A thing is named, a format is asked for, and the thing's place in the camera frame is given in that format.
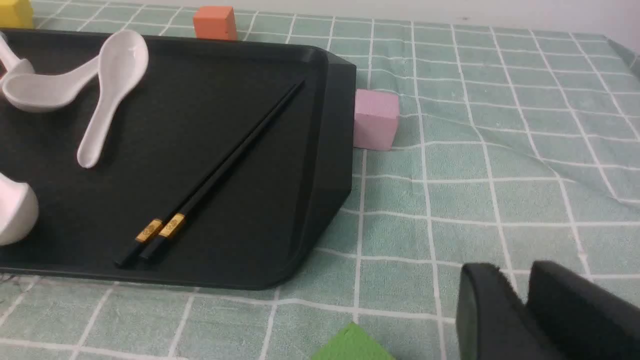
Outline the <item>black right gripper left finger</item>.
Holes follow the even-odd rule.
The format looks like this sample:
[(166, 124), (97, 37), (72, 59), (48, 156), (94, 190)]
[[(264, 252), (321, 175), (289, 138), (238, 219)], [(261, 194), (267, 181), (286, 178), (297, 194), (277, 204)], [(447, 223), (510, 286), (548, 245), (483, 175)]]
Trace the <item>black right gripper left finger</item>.
[(455, 330), (462, 360), (554, 360), (556, 349), (500, 269), (461, 268)]

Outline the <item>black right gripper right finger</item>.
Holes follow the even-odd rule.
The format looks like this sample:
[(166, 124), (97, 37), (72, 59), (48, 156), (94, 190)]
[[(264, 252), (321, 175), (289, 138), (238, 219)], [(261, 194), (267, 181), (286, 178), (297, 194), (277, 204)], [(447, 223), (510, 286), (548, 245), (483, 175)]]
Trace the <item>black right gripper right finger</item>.
[(527, 308), (568, 360), (637, 360), (638, 306), (550, 260), (535, 260)]

